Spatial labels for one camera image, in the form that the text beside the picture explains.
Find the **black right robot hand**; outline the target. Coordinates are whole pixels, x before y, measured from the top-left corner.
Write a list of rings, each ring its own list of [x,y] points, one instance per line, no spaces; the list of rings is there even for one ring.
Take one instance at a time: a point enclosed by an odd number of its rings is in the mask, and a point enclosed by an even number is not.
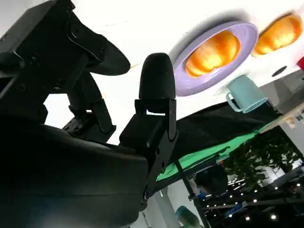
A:
[[[135,114],[120,135],[93,74],[130,62],[90,30],[69,0],[28,9],[0,39],[0,225],[128,228],[178,138],[174,72],[165,53],[143,65]]]

